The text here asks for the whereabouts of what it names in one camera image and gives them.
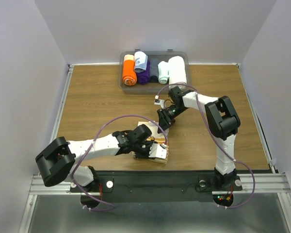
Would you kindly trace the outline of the light blue towel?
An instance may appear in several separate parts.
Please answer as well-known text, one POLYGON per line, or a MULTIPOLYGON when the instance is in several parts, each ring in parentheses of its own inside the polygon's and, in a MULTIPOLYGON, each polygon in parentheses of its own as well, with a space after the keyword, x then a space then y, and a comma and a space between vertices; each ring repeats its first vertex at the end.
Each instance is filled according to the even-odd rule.
POLYGON ((134 71, 136 73, 141 73, 146 70, 147 68, 147 61, 148 61, 148 56, 142 52, 142 51, 137 51, 134 54, 134 71))

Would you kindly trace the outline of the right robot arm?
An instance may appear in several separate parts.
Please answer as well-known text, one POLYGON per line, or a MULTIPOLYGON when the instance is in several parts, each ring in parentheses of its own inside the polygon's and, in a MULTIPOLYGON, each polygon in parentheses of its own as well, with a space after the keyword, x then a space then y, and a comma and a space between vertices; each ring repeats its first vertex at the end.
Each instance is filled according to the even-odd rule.
POLYGON ((158 133, 166 131, 175 124, 177 116, 189 108, 201 113, 208 132, 216 144, 216 164, 213 183, 218 189, 230 186, 237 176, 234 142, 240 118, 229 97, 209 97, 199 94, 196 90, 181 90, 179 86, 172 87, 168 96, 172 105, 165 107, 165 101, 159 95, 154 103, 161 108, 157 110, 159 118, 158 133))

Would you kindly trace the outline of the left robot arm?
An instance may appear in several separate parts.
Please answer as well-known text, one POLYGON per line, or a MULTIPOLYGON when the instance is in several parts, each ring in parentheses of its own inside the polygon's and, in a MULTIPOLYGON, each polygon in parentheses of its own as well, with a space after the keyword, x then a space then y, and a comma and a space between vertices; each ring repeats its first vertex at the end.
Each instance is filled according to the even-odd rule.
POLYGON ((142 124, 134 130, 116 131, 97 139, 67 141, 58 137, 36 156, 35 161, 46 187, 74 182, 87 191, 94 191, 98 187, 98 176, 93 168, 81 166, 83 160, 131 152, 148 156, 152 143, 147 139, 151 135, 151 130, 142 124))

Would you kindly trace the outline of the yellow striped towel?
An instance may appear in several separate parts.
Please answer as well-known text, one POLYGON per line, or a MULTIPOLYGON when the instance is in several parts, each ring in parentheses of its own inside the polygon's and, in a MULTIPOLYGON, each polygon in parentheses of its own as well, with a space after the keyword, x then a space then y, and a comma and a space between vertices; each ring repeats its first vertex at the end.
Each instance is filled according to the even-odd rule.
MULTIPOLYGON (((146 139, 146 141, 154 140, 158 144, 166 144, 165 143, 165 136, 168 136, 168 130, 166 130, 164 133, 157 133, 158 122, 153 123, 151 121, 148 121, 148 122, 139 121, 137 126, 140 126, 143 124, 146 125, 151 130, 151 135, 146 139)), ((168 157, 166 159, 150 158, 148 160, 153 161, 153 162, 157 162, 157 163, 166 164, 168 161, 168 157)))

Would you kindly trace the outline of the clear plastic bin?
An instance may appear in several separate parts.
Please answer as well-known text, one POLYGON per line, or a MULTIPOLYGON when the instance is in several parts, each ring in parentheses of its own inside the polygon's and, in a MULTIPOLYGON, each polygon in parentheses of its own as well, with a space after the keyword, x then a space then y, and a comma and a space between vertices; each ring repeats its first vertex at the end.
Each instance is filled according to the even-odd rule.
MULTIPOLYGON (((135 84, 133 86, 125 85, 122 81, 122 73, 123 73, 123 62, 124 56, 127 54, 134 55, 135 52, 139 51, 139 49, 134 51, 125 51, 120 55, 119 60, 119 73, 118 73, 118 87, 126 94, 150 94, 155 95, 158 91, 163 88, 164 84, 160 83, 152 83, 149 82, 147 84, 135 84)), ((174 50, 164 50, 164 51, 143 51, 147 56, 148 59, 157 58, 160 62, 168 60, 174 56, 180 56, 184 59, 185 63, 185 71, 187 77, 187 85, 191 85, 191 77, 190 77, 190 67, 189 67, 189 60, 186 53, 181 51, 174 51, 174 50)))

